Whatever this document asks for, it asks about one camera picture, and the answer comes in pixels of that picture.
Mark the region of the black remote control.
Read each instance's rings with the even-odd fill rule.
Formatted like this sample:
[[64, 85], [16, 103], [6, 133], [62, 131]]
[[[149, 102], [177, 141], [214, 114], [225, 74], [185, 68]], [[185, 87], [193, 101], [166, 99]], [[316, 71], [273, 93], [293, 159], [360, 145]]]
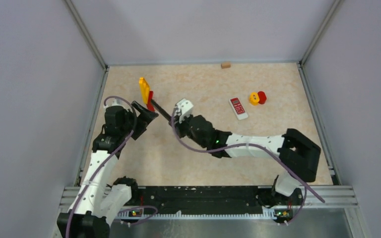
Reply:
[[166, 110], [164, 110], [154, 99], [152, 100], [152, 104], [153, 104], [155, 110], [159, 114], [161, 114], [167, 121], [171, 120], [171, 115]]

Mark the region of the white remote control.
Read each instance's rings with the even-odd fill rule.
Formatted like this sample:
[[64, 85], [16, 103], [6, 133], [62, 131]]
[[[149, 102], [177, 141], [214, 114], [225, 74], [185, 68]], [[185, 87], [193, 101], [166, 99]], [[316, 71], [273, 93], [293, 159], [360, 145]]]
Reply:
[[236, 118], [238, 120], [247, 119], [249, 117], [247, 111], [243, 107], [241, 100], [238, 97], [234, 97], [228, 100]]

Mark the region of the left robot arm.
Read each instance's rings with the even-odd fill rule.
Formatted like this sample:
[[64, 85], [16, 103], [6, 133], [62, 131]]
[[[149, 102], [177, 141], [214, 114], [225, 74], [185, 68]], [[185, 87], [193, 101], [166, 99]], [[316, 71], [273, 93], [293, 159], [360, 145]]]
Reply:
[[89, 167], [80, 189], [67, 212], [60, 213], [57, 227], [63, 238], [107, 238], [121, 208], [135, 204], [139, 191], [131, 185], [113, 185], [106, 193], [110, 174], [120, 153], [130, 140], [137, 140], [158, 117], [138, 102], [126, 102], [113, 96], [104, 100], [104, 124], [92, 143]]

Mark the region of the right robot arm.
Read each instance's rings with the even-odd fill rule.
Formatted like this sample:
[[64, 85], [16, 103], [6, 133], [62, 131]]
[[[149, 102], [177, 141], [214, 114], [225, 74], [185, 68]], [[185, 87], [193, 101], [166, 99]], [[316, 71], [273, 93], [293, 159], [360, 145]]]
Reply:
[[284, 172], [277, 176], [271, 198], [285, 204], [293, 191], [303, 186], [319, 201], [325, 202], [309, 185], [316, 180], [321, 149], [296, 129], [283, 135], [245, 136], [215, 129], [203, 116], [169, 116], [169, 125], [178, 142], [191, 151], [216, 158], [272, 158]]

